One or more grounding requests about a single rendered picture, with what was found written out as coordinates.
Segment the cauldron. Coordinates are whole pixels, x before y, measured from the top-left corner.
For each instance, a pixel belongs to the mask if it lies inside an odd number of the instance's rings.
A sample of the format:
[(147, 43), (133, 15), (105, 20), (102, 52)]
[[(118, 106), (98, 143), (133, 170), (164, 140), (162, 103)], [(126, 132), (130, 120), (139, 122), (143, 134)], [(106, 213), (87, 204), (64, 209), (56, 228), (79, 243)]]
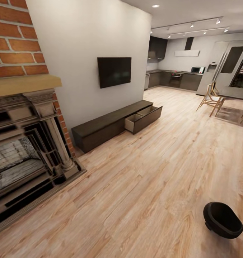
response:
[(205, 224), (219, 236), (235, 239), (243, 232), (243, 224), (234, 211), (221, 202), (210, 202), (203, 210)]

